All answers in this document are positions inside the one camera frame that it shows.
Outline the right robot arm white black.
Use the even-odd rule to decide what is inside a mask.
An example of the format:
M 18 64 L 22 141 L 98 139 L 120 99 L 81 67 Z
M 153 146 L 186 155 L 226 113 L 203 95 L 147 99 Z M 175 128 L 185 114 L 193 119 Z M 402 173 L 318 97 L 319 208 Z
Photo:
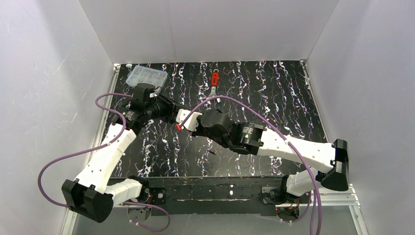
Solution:
M 318 143 L 280 136 L 263 125 L 234 122 L 219 110 L 181 114 L 179 117 L 184 128 L 193 136 L 207 137 L 237 154 L 277 156 L 308 164 L 309 171 L 284 177 L 279 189 L 280 198 L 302 196 L 315 186 L 333 191 L 349 189 L 349 158 L 345 140 Z

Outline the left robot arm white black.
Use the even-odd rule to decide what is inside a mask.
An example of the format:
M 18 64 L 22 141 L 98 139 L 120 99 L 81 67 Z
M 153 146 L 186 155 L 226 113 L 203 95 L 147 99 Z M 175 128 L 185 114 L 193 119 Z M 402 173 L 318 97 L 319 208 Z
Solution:
M 184 106 L 159 93 L 158 87 L 137 84 L 132 96 L 116 111 L 102 148 L 94 152 L 74 180 L 64 181 L 61 189 L 68 208 L 101 223 L 115 205 L 140 198 L 148 183 L 139 177 L 107 185 L 118 161 L 148 121 L 160 119 L 180 124 L 189 113 Z

